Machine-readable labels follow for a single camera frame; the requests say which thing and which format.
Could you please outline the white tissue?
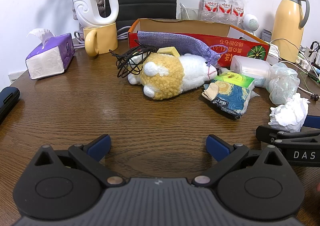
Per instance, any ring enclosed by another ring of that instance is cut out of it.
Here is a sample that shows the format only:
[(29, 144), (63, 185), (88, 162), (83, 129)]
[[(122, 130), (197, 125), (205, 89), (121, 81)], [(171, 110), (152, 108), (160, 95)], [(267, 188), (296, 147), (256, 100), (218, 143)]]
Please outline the white tissue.
[(274, 129), (285, 132), (300, 132), (309, 111), (310, 101), (301, 97), (300, 93), (295, 93), (287, 103), (276, 108), (271, 107), (270, 122)]

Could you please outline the clear plastic bag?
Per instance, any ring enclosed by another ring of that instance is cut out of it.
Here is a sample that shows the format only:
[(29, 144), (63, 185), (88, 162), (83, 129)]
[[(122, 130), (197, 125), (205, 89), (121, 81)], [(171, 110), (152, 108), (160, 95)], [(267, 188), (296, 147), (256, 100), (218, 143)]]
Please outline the clear plastic bag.
[(266, 90), (270, 100), (276, 106), (285, 104), (295, 93), (300, 79), (295, 70), (284, 63), (277, 63), (270, 67), (266, 82)]

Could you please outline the starry night tissue pack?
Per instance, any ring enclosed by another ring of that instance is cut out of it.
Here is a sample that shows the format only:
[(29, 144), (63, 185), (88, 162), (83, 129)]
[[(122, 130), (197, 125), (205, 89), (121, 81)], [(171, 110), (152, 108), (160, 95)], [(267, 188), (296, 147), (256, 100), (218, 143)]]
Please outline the starry night tissue pack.
[(207, 99), (215, 109), (233, 119), (240, 119), (247, 110), (251, 99), (251, 90), (236, 84), (212, 80), (204, 84), (202, 96)]

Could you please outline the frosted plastic box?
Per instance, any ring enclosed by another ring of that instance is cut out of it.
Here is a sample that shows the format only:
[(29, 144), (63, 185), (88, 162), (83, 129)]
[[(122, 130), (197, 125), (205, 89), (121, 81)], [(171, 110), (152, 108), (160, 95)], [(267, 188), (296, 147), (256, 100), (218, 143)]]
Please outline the frosted plastic box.
[(267, 61), (235, 55), (230, 70), (254, 78), (256, 87), (266, 88), (270, 67)]

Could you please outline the yellow white plush toy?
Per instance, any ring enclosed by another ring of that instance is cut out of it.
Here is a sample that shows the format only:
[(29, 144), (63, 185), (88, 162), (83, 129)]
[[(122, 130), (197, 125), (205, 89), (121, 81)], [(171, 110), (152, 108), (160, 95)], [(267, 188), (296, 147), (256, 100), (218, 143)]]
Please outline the yellow white plush toy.
[(213, 65), (192, 54), (175, 57), (152, 52), (139, 67), (141, 72), (129, 74), (128, 81), (132, 85), (142, 85), (144, 95), (153, 100), (178, 96), (217, 76)]

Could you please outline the purple knit pouch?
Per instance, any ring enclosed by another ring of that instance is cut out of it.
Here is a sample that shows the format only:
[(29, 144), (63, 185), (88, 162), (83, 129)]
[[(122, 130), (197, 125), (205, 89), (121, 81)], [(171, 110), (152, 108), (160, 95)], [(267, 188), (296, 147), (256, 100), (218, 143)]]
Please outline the purple knit pouch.
[(156, 48), (175, 47), (181, 54), (201, 56), (207, 65), (216, 66), (222, 54), (228, 51), (228, 47), (221, 44), (206, 45), (203, 41), (191, 36), (173, 34), (167, 32), (137, 32), (138, 40), (142, 44), (152, 45)]

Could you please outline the yellow eraser box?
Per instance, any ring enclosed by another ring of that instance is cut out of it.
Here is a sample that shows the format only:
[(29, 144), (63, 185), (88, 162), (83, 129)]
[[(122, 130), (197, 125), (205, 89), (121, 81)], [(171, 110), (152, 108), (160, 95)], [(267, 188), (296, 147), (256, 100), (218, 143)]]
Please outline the yellow eraser box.
[(164, 47), (164, 48), (159, 48), (157, 50), (157, 53), (159, 54), (166, 54), (166, 55), (171, 55), (175, 57), (180, 57), (179, 52), (175, 47)]

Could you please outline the white power strip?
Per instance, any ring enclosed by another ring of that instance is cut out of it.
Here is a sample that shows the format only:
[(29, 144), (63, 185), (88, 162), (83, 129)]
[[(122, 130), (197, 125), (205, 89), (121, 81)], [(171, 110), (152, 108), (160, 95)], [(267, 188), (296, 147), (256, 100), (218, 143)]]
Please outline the white power strip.
[(310, 49), (309, 47), (300, 47), (296, 63), (300, 64), (307, 71), (312, 71), (314, 68), (319, 75), (319, 51)]

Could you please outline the dark blue case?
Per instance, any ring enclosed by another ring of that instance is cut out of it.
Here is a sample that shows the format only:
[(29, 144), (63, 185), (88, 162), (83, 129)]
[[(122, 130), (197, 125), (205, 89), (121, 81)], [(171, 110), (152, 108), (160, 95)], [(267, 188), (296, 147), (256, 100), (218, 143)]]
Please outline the dark blue case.
[(0, 124), (19, 101), (20, 91), (16, 87), (5, 87), (0, 93)]

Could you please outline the purple tissue box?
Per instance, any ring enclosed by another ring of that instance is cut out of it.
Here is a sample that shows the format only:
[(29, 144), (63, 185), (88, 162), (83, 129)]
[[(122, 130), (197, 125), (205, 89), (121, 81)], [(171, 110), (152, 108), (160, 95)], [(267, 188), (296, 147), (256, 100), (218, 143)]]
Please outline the purple tissue box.
[(25, 59), (32, 80), (62, 74), (68, 68), (75, 48), (70, 33), (55, 36), (48, 29), (36, 28), (29, 32), (41, 43)]

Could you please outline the yellow thermos jug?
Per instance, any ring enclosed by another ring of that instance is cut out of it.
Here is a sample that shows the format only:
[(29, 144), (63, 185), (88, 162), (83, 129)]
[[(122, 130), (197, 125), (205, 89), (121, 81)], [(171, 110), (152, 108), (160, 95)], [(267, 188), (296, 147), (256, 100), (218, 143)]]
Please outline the yellow thermos jug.
[(283, 60), (295, 63), (309, 14), (308, 0), (281, 0), (274, 18), (271, 43), (278, 47)]

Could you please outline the red cardboard box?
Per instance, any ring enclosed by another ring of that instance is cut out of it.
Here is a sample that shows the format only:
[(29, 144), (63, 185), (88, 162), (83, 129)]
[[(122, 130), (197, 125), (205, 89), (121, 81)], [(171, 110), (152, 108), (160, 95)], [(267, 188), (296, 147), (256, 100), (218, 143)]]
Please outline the red cardboard box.
[(228, 51), (218, 61), (222, 67), (229, 67), (233, 56), (266, 60), (270, 49), (268, 43), (233, 25), (197, 20), (150, 18), (140, 18), (132, 24), (129, 29), (130, 48), (137, 45), (139, 31), (187, 35), (213, 46), (217, 52), (223, 52), (221, 46), (225, 45)]

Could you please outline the yellow mug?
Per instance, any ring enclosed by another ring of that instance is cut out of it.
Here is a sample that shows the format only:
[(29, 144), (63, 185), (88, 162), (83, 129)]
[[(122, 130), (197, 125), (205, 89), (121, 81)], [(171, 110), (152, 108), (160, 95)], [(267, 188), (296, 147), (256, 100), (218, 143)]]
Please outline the yellow mug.
[(95, 28), (84, 28), (85, 51), (95, 57), (118, 48), (116, 23)]

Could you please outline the white robot speaker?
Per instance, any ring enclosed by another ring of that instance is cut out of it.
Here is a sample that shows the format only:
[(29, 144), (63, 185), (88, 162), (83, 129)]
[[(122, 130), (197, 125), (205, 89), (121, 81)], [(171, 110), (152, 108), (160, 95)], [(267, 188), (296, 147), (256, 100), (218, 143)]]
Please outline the white robot speaker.
[(259, 29), (259, 21), (253, 14), (245, 14), (241, 21), (241, 24), (242, 28), (252, 35), (255, 35), (254, 33)]

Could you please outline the right water bottle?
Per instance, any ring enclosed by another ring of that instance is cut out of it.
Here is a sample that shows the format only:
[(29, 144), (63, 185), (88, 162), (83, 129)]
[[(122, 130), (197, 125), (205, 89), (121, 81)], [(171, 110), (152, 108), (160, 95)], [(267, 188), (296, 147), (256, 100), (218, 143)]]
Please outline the right water bottle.
[(233, 26), (238, 26), (244, 16), (245, 2), (244, 0), (231, 0), (232, 11), (230, 21)]

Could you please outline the water bottle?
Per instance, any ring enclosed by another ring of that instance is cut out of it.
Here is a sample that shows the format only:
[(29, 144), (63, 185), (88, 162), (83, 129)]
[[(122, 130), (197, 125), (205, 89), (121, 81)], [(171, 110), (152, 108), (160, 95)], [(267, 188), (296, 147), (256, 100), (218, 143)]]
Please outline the water bottle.
[(200, 0), (200, 20), (215, 22), (217, 8), (217, 0)]
[(227, 24), (229, 22), (229, 17), (232, 10), (231, 0), (217, 0), (218, 11), (217, 11), (217, 21), (219, 23)]
[(231, 0), (232, 11), (230, 21), (233, 26), (238, 26), (244, 16), (245, 2), (244, 0)]

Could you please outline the glass cup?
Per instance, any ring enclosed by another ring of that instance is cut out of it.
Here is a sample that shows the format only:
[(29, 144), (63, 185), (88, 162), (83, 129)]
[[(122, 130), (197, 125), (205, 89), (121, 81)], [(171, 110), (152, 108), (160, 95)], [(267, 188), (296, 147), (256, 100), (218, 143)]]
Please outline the glass cup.
[(199, 10), (187, 8), (180, 3), (180, 17), (182, 20), (199, 20)]

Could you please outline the middle water bottle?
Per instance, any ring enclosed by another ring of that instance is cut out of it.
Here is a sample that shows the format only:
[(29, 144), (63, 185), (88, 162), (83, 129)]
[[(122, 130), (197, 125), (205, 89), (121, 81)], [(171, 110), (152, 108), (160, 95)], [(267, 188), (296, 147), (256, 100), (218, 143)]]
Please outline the middle water bottle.
[(219, 23), (227, 24), (229, 22), (229, 17), (232, 10), (231, 0), (217, 0), (218, 11), (217, 11), (217, 21)]

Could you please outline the left water bottle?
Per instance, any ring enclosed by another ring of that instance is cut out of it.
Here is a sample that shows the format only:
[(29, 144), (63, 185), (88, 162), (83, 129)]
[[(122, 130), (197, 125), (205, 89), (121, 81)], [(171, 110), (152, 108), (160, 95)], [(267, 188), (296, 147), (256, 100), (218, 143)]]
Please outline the left water bottle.
[(215, 22), (217, 8), (217, 0), (200, 0), (200, 20)]

